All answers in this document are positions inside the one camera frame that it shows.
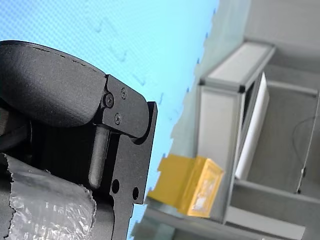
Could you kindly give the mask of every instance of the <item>mounting hole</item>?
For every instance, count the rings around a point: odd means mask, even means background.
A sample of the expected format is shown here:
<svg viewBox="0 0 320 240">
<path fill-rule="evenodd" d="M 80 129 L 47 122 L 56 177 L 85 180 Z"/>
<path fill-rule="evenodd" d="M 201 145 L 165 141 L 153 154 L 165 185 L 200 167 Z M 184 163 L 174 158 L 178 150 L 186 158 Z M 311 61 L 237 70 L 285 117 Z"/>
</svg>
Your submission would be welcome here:
<svg viewBox="0 0 320 240">
<path fill-rule="evenodd" d="M 139 197 L 139 188 L 135 187 L 132 191 L 132 197 L 134 200 L 137 200 Z"/>
<path fill-rule="evenodd" d="M 112 182 L 112 192 L 114 194 L 116 194 L 117 192 L 119 192 L 120 189 L 120 183 L 118 179 L 113 180 Z"/>
</svg>

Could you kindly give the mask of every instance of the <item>blue foam mat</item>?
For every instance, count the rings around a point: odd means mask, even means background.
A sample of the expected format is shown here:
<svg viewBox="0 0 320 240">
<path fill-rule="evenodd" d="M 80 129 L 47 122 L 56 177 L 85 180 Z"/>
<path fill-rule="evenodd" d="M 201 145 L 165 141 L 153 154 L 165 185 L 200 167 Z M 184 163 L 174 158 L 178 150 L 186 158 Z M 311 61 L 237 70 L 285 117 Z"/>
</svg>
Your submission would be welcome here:
<svg viewBox="0 0 320 240">
<path fill-rule="evenodd" d="M 2 0 L 0 40 L 22 40 L 74 55 L 158 105 L 146 193 L 194 82 L 194 68 L 219 0 Z M 146 206 L 135 205 L 128 238 Z"/>
</svg>

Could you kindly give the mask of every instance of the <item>white panel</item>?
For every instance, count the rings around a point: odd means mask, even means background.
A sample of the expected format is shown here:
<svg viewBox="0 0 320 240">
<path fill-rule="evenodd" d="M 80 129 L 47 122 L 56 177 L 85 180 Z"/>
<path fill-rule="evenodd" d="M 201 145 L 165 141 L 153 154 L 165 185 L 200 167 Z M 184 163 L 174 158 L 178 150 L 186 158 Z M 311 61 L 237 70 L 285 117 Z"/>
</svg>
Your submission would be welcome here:
<svg viewBox="0 0 320 240">
<path fill-rule="evenodd" d="M 255 214 L 233 206 L 228 208 L 226 220 L 245 228 L 294 240 L 301 240 L 306 230 L 304 226 Z"/>
<path fill-rule="evenodd" d="M 234 94 L 208 88 L 201 93 L 197 154 L 211 158 L 224 170 L 235 152 L 239 105 Z"/>
<path fill-rule="evenodd" d="M 261 129 L 265 120 L 268 103 L 269 93 L 267 89 L 266 76 L 265 73 L 263 73 L 259 90 L 256 96 L 252 117 L 249 123 L 249 128 L 244 140 L 243 148 L 235 172 L 235 176 L 239 179 L 246 180 L 248 177 L 260 137 Z"/>
<path fill-rule="evenodd" d="M 208 78 L 243 84 L 271 50 L 270 45 L 245 42 L 226 61 L 215 68 Z"/>
</svg>

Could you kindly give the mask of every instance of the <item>silver duct tape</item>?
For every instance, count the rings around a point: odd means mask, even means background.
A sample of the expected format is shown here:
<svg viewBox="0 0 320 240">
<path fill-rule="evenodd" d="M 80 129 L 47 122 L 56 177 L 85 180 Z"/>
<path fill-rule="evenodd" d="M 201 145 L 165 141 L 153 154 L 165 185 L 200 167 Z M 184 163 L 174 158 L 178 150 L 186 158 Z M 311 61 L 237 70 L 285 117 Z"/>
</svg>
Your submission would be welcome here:
<svg viewBox="0 0 320 240">
<path fill-rule="evenodd" d="M 14 210 L 6 240 L 89 240 L 96 202 L 83 186 L 6 156 Z"/>
</svg>

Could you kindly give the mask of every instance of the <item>blue floor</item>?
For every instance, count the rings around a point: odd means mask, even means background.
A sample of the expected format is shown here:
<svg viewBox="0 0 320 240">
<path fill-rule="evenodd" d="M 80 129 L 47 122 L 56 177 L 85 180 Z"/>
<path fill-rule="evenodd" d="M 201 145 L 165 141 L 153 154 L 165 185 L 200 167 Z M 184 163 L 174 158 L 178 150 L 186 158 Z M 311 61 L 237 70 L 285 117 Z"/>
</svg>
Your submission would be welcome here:
<svg viewBox="0 0 320 240">
<path fill-rule="evenodd" d="M 172 145 L 219 0 L 2 0 L 0 41 L 22 40 L 74 55 L 156 101 L 147 191 Z M 128 236 L 143 216 L 136 205 Z"/>
</svg>

